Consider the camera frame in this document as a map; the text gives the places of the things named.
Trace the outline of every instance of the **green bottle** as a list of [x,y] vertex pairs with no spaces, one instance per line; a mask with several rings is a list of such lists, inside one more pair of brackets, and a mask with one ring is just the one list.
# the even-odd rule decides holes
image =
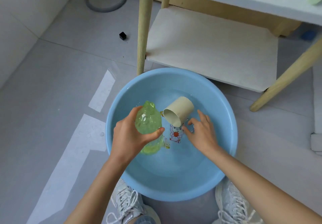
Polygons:
[[[146,101],[137,114],[135,127],[142,134],[153,133],[162,127],[160,112],[155,108],[155,104]],[[163,135],[156,140],[148,143],[141,150],[141,153],[151,155],[158,152],[163,147]]]

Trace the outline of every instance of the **gray tile floor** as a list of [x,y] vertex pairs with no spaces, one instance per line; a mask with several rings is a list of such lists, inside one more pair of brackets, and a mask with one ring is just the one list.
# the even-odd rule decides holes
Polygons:
[[[127,0],[121,9],[99,14],[88,10],[83,0],[70,0],[1,89],[0,223],[28,222],[83,115],[105,122],[117,93],[136,76],[138,8],[139,0]],[[160,3],[154,2],[151,22],[159,8]],[[122,31],[129,36],[126,42],[119,39]],[[308,46],[304,41],[280,39],[278,74]],[[147,62],[145,69],[159,67]],[[88,105],[107,70],[115,84],[97,112]],[[312,71],[256,113],[249,106],[259,93],[215,84],[236,115],[237,158],[322,214],[322,157],[309,149]],[[106,151],[90,150],[62,207],[43,220],[30,219],[28,224],[62,223],[107,157]],[[58,179],[59,187],[65,182]],[[184,202],[144,200],[163,223],[206,224],[217,217],[213,190]],[[109,205],[107,212],[114,210]]]

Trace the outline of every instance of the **person's left hand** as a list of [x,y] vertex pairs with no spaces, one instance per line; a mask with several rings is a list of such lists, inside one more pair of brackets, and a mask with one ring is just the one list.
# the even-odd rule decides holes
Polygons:
[[141,134],[135,128],[135,119],[142,106],[135,107],[123,120],[116,123],[110,157],[129,164],[149,142],[156,140],[163,132],[161,127],[153,133]]

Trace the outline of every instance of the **small black box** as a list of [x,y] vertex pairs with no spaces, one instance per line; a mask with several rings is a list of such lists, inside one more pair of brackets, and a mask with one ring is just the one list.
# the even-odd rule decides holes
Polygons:
[[126,34],[124,32],[120,33],[120,39],[122,39],[122,40],[126,39]]

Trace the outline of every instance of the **white sneaker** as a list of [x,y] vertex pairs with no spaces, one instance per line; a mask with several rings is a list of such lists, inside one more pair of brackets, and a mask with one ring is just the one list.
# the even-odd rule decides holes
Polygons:
[[263,220],[258,216],[254,216],[256,211],[253,209],[251,214],[251,206],[242,196],[236,186],[225,177],[215,190],[216,202],[219,207],[219,219],[212,224],[260,224]]
[[[107,224],[114,224],[119,221],[122,224],[126,224],[140,215],[150,216],[155,220],[156,224],[161,224],[157,213],[150,206],[143,204],[141,194],[128,186],[122,178],[116,184],[111,201],[117,208],[119,217],[117,218],[113,212],[109,213],[106,218]],[[115,221],[108,222],[110,215],[114,216]]]

